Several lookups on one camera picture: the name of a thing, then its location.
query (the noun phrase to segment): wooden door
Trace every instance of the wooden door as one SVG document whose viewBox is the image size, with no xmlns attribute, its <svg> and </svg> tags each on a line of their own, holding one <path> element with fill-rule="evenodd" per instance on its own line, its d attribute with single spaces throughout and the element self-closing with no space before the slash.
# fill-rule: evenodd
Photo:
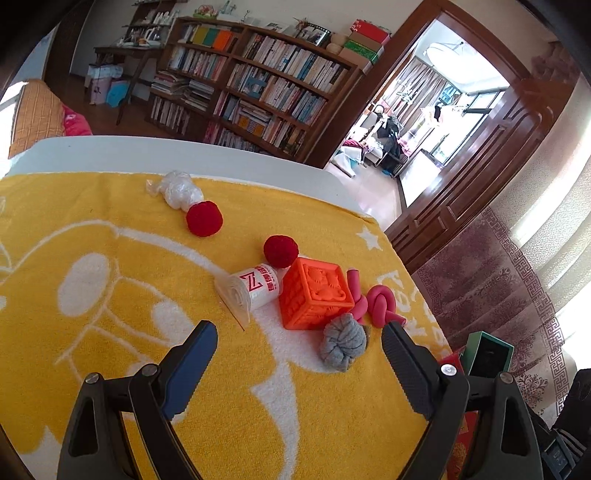
<svg viewBox="0 0 591 480">
<path fill-rule="evenodd" d="M 572 88 L 521 80 L 445 167 L 386 230 L 410 273 L 443 248 L 527 162 L 563 110 Z"/>
<path fill-rule="evenodd" d="M 62 19 L 53 37 L 43 80 L 58 97 L 61 97 L 65 91 L 78 37 L 94 1 L 80 1 Z"/>
</svg>

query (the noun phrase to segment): wooden floor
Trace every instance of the wooden floor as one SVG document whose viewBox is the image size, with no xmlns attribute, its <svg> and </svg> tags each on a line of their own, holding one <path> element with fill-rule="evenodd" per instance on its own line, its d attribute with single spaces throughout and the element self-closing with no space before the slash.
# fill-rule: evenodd
<svg viewBox="0 0 591 480">
<path fill-rule="evenodd" d="M 91 105 L 84 99 L 84 81 L 81 78 L 70 76 L 65 88 L 65 94 L 61 101 L 86 117 L 90 129 L 95 135 L 128 135 L 131 137 L 159 137 L 172 138 L 164 130 L 144 120 L 146 104 L 134 101 L 125 108 L 125 113 L 119 125 L 117 120 L 117 108 L 103 105 Z"/>
</svg>

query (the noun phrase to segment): white paper roll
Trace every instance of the white paper roll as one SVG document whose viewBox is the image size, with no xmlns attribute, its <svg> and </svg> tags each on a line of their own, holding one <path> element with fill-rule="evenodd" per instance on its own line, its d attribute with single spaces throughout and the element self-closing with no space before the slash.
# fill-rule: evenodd
<svg viewBox="0 0 591 480">
<path fill-rule="evenodd" d="M 251 313 L 279 297 L 277 273 L 269 265 L 260 264 L 214 281 L 218 295 L 245 329 Z"/>
</svg>

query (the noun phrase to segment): blue gripper pad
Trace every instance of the blue gripper pad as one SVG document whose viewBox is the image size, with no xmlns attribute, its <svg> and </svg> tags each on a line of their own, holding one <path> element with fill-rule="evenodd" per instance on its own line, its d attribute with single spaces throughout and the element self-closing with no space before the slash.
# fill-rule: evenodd
<svg viewBox="0 0 591 480">
<path fill-rule="evenodd" d="M 202 320 L 185 342 L 171 348 L 160 362 L 164 387 L 162 413 L 168 421 L 187 408 L 216 348 L 216 326 Z"/>
</svg>

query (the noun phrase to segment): white table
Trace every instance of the white table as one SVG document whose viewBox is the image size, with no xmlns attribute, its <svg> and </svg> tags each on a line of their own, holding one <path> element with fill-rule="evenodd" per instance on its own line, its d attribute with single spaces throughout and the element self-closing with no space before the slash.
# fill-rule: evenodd
<svg viewBox="0 0 591 480">
<path fill-rule="evenodd" d="M 233 148 L 165 138 L 47 138 L 15 156 L 7 176 L 65 171 L 166 174 L 172 170 L 289 190 L 362 213 L 342 183 L 327 171 Z"/>
</svg>

